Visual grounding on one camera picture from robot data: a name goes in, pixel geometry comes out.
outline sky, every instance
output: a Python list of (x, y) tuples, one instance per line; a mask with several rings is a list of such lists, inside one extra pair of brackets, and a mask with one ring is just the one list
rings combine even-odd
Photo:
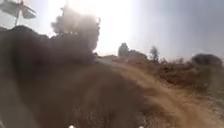
[[(129, 49), (146, 55), (154, 45), (160, 57), (166, 59), (188, 59), (197, 53), (224, 58), (223, 0), (96, 1), (93, 10), (101, 17), (96, 49), (100, 55), (117, 54), (120, 44), (126, 42)], [(37, 12), (37, 18), (20, 19), (20, 24), (52, 35), (51, 22), (61, 14), (65, 0), (26, 0), (25, 3)], [(89, 9), (93, 3), (86, 5)], [(13, 24), (14, 18), (0, 12), (0, 25), (12, 28)]]

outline tree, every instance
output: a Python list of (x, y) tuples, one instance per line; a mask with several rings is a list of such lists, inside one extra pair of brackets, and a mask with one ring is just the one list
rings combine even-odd
[(212, 54), (197, 54), (191, 58), (191, 61), (195, 64), (213, 66), (213, 67), (222, 67), (222, 60)]
[(150, 50), (150, 58), (154, 61), (154, 62), (158, 62), (159, 60), (159, 51), (155, 46), (152, 46), (151, 50)]
[(67, 5), (62, 8), (62, 15), (58, 16), (55, 23), (52, 23), (54, 32), (58, 35), (75, 34), (88, 41), (88, 46), (94, 50), (97, 46), (100, 20), (93, 15), (79, 14)]
[(122, 43), (118, 49), (118, 56), (119, 57), (127, 57), (129, 52), (129, 48), (126, 43)]

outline distant tree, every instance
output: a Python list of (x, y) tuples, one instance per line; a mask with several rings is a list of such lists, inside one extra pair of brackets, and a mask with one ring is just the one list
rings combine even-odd
[(212, 54), (197, 54), (192, 57), (191, 61), (199, 65), (222, 67), (222, 60)]
[(122, 43), (118, 49), (118, 56), (119, 57), (127, 57), (129, 52), (129, 48), (126, 43)]
[(69, 33), (82, 36), (88, 41), (90, 49), (94, 50), (97, 46), (100, 21), (93, 15), (79, 14), (67, 5), (62, 11), (62, 15), (52, 23), (54, 32), (58, 35)]
[(150, 58), (154, 61), (154, 62), (158, 62), (159, 60), (159, 51), (155, 46), (152, 46), (151, 50), (150, 50)]

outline bright sunlight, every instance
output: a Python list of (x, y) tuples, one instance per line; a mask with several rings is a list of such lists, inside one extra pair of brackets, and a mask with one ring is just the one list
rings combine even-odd
[[(100, 55), (116, 54), (122, 42), (128, 42), (130, 33), (130, 0), (68, 0), (69, 6), (82, 14), (101, 18), (100, 37), (96, 52)], [(56, 16), (66, 0), (49, 0)]]

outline dirt path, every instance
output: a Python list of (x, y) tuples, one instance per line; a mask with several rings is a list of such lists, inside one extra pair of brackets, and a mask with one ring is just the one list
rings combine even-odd
[(222, 128), (209, 105), (138, 69), (98, 59), (53, 65), (19, 81), (42, 128)]
[(142, 71), (131, 66), (102, 59), (98, 59), (98, 61), (106, 65), (110, 65), (114, 70), (122, 74), (127, 79), (135, 81), (146, 90), (150, 90), (149, 93), (145, 95), (148, 98), (148, 101), (160, 105), (166, 112), (172, 113), (171, 115), (173, 117), (177, 117), (179, 126), (176, 127), (224, 127), (223, 123), (219, 121), (217, 115), (214, 114), (215, 111), (210, 109), (213, 106), (210, 106), (211, 104), (204, 101), (198, 101), (195, 98), (195, 95), (188, 94), (183, 90), (168, 89), (152, 76), (146, 75)]

